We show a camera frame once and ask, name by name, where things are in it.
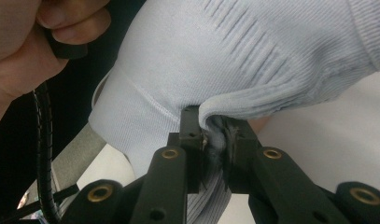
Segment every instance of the white cloth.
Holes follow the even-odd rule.
[[[140,176],[178,131],[180,110],[201,105],[210,165],[207,190],[189,198],[189,223],[213,223],[230,197],[219,187],[225,139],[213,115],[256,119],[317,104],[377,70],[380,0],[148,0],[90,125]]]

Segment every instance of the glove cuff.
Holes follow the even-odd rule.
[[[349,5],[364,48],[380,70],[380,0],[349,0]]]

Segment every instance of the human hand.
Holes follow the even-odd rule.
[[[72,45],[101,35],[110,23],[108,0],[0,0],[0,118],[15,98],[55,76],[67,64],[56,58],[42,26]]]

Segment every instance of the knitted texture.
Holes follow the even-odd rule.
[[[219,115],[256,119],[337,97],[380,70],[380,1],[148,0],[122,43],[90,124],[137,176],[200,105],[206,186],[188,221],[216,223],[225,139]]]

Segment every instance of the screw hole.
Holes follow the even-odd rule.
[[[107,194],[107,189],[97,189],[97,190],[93,193],[93,196],[94,196],[94,197],[101,198],[101,197],[105,196],[106,194]]]
[[[178,151],[176,149],[166,149],[165,151],[162,152],[162,156],[165,159],[174,159],[178,156]]]
[[[160,221],[164,219],[165,213],[161,209],[155,209],[151,211],[149,217],[154,221]]]
[[[274,150],[274,149],[266,149],[263,151],[264,156],[269,159],[278,160],[282,158],[282,153]]]
[[[362,188],[352,188],[349,192],[352,195],[352,197],[354,197],[362,203],[366,203],[369,205],[380,204],[380,198],[370,190]]]
[[[319,213],[319,212],[314,212],[313,215],[314,215],[314,218],[317,219],[318,221],[322,223],[329,223],[329,220],[324,214]]]

